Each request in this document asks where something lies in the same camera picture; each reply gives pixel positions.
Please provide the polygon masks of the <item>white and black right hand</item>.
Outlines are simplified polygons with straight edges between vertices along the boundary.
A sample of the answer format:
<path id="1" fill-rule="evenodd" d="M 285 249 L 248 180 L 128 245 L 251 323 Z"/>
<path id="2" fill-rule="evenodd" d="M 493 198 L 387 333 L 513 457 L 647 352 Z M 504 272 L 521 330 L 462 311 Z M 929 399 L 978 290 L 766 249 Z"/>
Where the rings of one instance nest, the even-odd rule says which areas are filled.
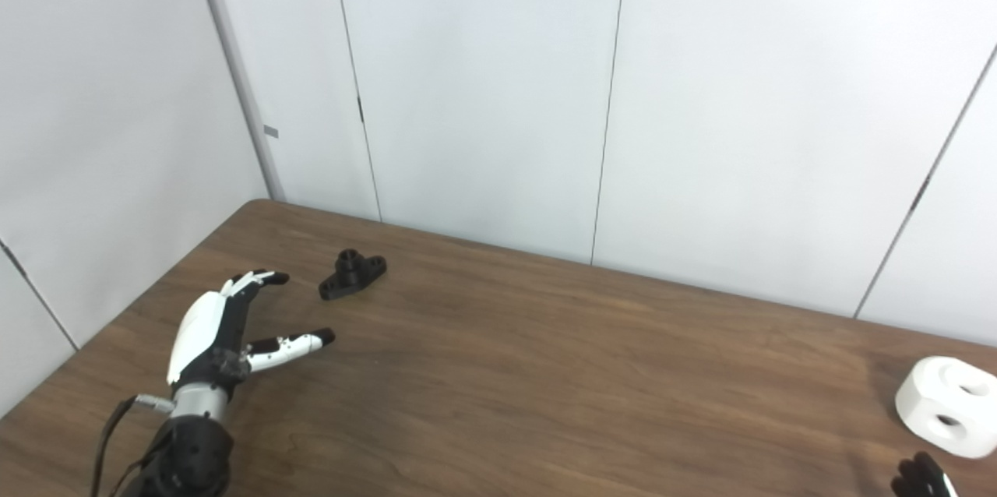
<path id="1" fill-rule="evenodd" d="M 932 455 L 918 452 L 901 460 L 891 479 L 894 496 L 957 497 L 954 483 Z"/>

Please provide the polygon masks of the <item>white and black left hand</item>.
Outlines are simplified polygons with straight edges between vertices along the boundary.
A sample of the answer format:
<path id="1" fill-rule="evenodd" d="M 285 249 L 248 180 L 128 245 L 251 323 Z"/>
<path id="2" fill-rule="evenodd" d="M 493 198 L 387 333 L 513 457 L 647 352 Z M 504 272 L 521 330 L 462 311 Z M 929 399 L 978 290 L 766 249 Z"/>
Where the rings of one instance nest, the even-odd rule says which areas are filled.
<path id="1" fill-rule="evenodd" d="M 245 341 L 254 298 L 267 285 L 282 285 L 289 278 L 280 271 L 253 270 L 229 278 L 218 291 L 200 295 L 179 323 L 172 344 L 167 370 L 171 392 L 206 384 L 232 395 L 253 373 L 287 365 L 333 344 L 331 328 Z"/>

